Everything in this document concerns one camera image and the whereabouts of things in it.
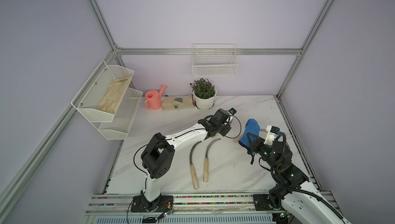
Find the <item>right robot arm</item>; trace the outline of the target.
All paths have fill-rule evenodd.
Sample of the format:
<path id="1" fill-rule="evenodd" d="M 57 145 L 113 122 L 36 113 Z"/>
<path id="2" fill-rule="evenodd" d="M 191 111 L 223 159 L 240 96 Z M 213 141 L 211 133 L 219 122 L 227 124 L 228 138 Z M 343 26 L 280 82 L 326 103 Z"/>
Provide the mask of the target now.
<path id="1" fill-rule="evenodd" d="M 276 183 L 268 195 L 271 208 L 283 208 L 303 224 L 350 223 L 322 196 L 310 178 L 292 163 L 293 153 L 283 132 L 271 145 L 251 133 L 247 134 L 247 138 L 249 149 L 270 166 L 271 177 Z"/>

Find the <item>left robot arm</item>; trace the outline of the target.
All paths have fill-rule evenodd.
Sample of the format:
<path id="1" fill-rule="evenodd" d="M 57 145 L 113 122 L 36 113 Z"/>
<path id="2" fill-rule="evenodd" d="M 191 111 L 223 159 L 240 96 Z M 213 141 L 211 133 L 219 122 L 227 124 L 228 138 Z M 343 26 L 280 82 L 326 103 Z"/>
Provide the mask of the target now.
<path id="1" fill-rule="evenodd" d="M 202 142 L 217 134 L 226 136 L 231 130 L 231 122 L 237 111 L 219 109 L 215 114 L 198 120 L 192 127 L 170 135 L 155 134 L 141 154 L 142 171 L 146 173 L 142 195 L 149 202 L 160 196 L 159 179 L 171 168 L 177 151 L 197 142 Z"/>

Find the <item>blue fluffy rag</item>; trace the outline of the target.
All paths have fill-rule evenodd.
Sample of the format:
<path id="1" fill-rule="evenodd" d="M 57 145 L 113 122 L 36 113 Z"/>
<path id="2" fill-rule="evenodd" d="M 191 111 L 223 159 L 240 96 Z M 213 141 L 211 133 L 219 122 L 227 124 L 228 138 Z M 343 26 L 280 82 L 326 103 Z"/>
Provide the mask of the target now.
<path id="1" fill-rule="evenodd" d="M 260 126 L 259 126 L 258 122 L 255 119 L 249 119 L 245 124 L 245 130 L 244 130 L 243 136 L 238 142 L 239 145 L 241 145 L 243 148 L 245 148 L 247 150 L 247 153 L 249 155 L 251 155 L 252 157 L 255 156 L 255 153 L 250 148 L 250 141 L 249 141 L 248 134 L 250 133 L 252 135 L 258 136 L 259 131 L 260 131 Z"/>

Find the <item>sickle with wooden handle middle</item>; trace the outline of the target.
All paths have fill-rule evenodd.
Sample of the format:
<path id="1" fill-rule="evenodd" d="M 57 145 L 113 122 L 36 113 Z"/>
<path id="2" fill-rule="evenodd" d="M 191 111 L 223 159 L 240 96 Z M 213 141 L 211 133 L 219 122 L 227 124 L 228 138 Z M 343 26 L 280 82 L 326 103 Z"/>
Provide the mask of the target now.
<path id="1" fill-rule="evenodd" d="M 212 147 L 212 145 L 214 143 L 216 143 L 217 141 L 220 141 L 220 138 L 214 139 L 212 140 L 207 148 L 206 148 L 206 152 L 205 152 L 205 160 L 204 160 L 204 176 L 203 176 L 203 181 L 204 182 L 208 182 L 209 181 L 209 158 L 208 158 L 208 153 L 210 148 Z"/>

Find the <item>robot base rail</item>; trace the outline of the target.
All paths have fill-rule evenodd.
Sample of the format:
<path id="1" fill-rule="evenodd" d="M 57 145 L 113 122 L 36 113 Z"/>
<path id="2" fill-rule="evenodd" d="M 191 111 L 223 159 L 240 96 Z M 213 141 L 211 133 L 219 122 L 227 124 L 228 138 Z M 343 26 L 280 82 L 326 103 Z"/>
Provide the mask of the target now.
<path id="1" fill-rule="evenodd" d="M 132 195 L 95 195 L 84 224 L 346 224 L 321 201 L 304 194 L 286 196 L 279 209 L 268 194 L 175 194 L 163 197 L 153 212 Z"/>

